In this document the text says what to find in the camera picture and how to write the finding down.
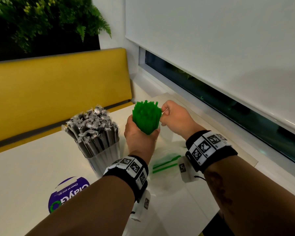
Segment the person's left hand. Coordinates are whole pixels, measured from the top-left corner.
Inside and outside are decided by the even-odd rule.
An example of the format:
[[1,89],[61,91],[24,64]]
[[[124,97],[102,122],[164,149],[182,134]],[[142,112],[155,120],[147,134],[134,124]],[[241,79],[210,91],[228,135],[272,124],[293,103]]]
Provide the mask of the person's left hand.
[[153,132],[146,135],[133,122],[132,115],[127,119],[124,136],[129,150],[129,155],[135,155],[150,163],[155,151],[157,140],[153,139]]

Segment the person's right hand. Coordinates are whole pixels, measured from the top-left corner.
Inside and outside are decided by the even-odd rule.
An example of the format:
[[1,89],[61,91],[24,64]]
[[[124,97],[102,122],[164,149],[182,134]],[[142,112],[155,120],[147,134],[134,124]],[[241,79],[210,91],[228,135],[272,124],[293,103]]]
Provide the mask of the person's right hand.
[[166,126],[175,134],[183,137],[185,140],[188,140],[190,136],[196,132],[206,130],[193,120],[189,112],[184,107],[174,101],[172,101],[171,112]]

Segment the bundle of green straws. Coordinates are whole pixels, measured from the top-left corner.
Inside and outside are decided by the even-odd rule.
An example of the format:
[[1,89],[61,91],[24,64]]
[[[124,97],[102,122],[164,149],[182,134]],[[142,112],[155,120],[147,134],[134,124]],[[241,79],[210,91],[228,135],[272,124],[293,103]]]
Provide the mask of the bundle of green straws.
[[158,128],[159,120],[162,115],[158,102],[137,102],[132,111],[133,122],[146,135],[150,135]]

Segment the person's left forearm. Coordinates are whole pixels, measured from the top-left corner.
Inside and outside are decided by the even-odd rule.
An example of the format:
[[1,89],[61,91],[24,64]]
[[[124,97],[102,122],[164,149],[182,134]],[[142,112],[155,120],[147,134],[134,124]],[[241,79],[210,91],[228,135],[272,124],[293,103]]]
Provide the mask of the person's left forearm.
[[122,236],[135,197],[116,176],[103,177],[52,212],[25,236]]

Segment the green straw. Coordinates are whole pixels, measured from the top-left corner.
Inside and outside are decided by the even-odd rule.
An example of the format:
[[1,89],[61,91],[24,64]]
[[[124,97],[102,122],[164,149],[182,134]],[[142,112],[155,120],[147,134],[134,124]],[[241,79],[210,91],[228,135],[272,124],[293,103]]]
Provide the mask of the green straw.
[[168,166],[168,165],[171,165],[171,164],[175,164],[177,163],[178,159],[181,158],[181,155],[176,155],[174,157],[165,157],[164,159],[161,159],[159,163],[155,163],[153,166],[152,166],[152,169],[159,169],[163,166]]
[[160,172],[160,171],[163,171],[163,170],[167,170],[167,169],[169,169],[169,168],[172,168],[172,167],[175,167],[175,166],[177,166],[178,164],[177,163],[175,163],[175,164],[171,164],[171,165],[168,165],[168,166],[163,166],[163,167],[161,167],[161,168],[157,168],[157,169],[154,169],[153,170],[153,174],[156,174],[156,173],[158,173],[158,172]]

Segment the clear plastic bag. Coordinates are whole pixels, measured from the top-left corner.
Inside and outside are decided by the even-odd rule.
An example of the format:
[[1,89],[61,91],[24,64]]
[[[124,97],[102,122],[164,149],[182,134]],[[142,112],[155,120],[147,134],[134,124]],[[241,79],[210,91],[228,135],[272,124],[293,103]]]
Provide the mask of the clear plastic bag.
[[152,166],[159,163],[165,157],[176,155],[184,156],[187,148],[185,140],[169,130],[168,127],[159,125],[160,134],[156,142],[156,148],[148,165],[148,187],[147,189],[153,196],[169,196],[181,190],[185,183],[181,179],[178,165],[167,170],[153,174]]

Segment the clear plastic cup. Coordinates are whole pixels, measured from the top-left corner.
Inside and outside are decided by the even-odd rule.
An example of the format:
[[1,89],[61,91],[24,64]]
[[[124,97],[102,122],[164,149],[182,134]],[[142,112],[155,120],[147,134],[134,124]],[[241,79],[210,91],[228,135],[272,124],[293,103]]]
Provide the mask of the clear plastic cup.
[[95,172],[96,177],[101,178],[106,168],[120,158],[119,138],[116,143],[101,152],[98,151],[94,143],[90,143],[89,150],[91,158],[85,159]]

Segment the bundle of wrapped black straws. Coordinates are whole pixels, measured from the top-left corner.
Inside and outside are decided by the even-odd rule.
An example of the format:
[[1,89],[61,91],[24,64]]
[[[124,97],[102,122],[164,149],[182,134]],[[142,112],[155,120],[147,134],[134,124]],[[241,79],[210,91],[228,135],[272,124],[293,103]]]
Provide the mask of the bundle of wrapped black straws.
[[85,158],[91,159],[119,140],[119,126],[109,112],[97,105],[70,118],[61,126],[77,144]]

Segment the dark glass window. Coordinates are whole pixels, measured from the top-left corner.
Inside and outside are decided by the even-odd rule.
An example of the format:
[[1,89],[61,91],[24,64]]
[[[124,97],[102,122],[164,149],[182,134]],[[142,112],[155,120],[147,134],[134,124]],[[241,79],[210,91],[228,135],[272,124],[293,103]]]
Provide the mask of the dark glass window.
[[145,64],[295,163],[295,134],[149,51]]

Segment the white roller blind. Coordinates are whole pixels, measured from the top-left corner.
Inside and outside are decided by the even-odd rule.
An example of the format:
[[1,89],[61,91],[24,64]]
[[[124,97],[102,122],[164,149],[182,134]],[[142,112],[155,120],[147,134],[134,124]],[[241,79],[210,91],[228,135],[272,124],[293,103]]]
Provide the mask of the white roller blind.
[[126,38],[295,134],[295,0],[126,0]]

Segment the yellow bench backrest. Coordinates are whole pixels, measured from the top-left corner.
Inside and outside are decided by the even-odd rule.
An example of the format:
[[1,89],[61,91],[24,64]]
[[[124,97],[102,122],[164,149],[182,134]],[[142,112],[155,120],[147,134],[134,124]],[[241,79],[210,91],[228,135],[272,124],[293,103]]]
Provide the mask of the yellow bench backrest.
[[0,62],[0,147],[131,98],[124,48]]

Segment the purple round sticker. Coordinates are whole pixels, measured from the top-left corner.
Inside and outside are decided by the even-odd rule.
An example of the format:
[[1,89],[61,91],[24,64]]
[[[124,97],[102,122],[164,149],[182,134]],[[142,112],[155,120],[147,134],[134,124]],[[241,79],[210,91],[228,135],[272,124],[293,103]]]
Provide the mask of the purple round sticker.
[[88,187],[90,183],[84,177],[75,176],[67,178],[56,186],[55,191],[50,195],[48,201],[48,211],[52,213],[61,205],[74,197],[77,193]]

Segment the white window sill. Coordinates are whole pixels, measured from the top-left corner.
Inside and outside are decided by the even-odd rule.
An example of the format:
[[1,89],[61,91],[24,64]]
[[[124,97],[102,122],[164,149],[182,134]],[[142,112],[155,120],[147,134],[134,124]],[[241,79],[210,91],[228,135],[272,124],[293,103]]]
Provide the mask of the white window sill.
[[139,67],[137,73],[130,74],[130,81],[133,102],[153,98],[162,105],[173,100],[198,124],[226,137],[241,158],[295,195],[295,163],[164,77],[157,78]]

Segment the yellow bench seat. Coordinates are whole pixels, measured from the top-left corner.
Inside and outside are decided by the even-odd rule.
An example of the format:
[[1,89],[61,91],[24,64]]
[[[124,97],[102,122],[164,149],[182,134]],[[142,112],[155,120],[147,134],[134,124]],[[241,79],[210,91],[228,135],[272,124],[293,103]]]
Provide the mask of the yellow bench seat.
[[68,119],[0,141],[0,153],[61,131],[61,126],[67,121]]

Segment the green plant wall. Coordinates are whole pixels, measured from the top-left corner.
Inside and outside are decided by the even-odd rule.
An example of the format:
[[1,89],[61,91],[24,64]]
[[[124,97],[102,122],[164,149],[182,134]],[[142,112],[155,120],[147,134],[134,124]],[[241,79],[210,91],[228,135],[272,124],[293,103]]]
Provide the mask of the green plant wall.
[[0,0],[0,61],[100,50],[104,32],[93,0]]

